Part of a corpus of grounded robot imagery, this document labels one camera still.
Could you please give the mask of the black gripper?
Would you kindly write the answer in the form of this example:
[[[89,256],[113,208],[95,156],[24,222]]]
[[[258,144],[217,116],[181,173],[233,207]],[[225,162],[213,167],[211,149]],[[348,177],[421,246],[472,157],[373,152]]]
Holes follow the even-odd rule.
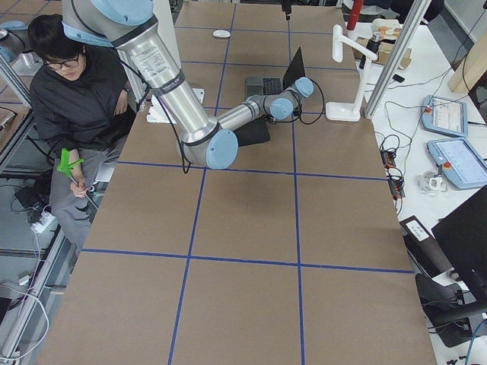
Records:
[[[281,0],[282,11],[285,13],[285,19],[291,19],[292,0]]]

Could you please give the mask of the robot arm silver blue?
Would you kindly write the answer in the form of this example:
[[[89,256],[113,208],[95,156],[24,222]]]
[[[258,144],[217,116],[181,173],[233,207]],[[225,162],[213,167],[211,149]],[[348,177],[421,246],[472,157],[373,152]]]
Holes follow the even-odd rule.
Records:
[[[312,81],[301,77],[278,95],[251,96],[222,116],[209,116],[158,34],[153,2],[63,1],[62,22],[72,40],[126,52],[181,128],[182,156],[214,170],[234,162],[235,129],[263,114],[286,119],[314,92]]]

